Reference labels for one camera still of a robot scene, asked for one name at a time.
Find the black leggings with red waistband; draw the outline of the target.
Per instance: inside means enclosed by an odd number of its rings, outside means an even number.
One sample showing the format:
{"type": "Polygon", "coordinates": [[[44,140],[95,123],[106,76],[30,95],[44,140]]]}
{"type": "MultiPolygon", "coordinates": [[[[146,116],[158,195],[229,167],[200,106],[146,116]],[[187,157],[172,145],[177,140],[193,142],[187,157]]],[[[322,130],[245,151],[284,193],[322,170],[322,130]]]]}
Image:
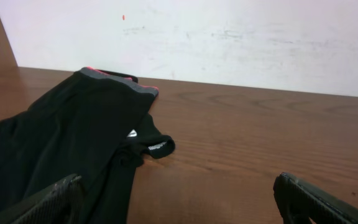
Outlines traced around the black leggings with red waistband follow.
{"type": "Polygon", "coordinates": [[[136,77],[85,67],[0,120],[0,212],[78,174],[79,223],[125,223],[143,156],[175,150],[149,113],[157,96],[136,77]]]}

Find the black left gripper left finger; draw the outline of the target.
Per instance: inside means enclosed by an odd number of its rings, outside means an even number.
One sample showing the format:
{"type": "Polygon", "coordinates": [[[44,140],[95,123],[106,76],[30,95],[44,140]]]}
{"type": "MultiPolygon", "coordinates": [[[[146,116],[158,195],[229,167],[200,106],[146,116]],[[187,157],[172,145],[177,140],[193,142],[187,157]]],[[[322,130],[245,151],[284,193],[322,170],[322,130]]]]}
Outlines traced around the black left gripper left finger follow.
{"type": "Polygon", "coordinates": [[[76,224],[85,197],[82,176],[71,174],[0,212],[0,224],[76,224]]]}

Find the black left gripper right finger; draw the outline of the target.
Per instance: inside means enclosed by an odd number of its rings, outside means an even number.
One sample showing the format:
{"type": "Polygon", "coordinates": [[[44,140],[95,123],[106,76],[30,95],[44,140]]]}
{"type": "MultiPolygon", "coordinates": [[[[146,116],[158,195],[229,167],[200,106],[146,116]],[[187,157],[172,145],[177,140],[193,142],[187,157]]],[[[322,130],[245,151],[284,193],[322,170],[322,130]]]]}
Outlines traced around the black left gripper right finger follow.
{"type": "Polygon", "coordinates": [[[291,173],[276,177],[273,196],[284,224],[358,224],[358,208],[291,173]]]}

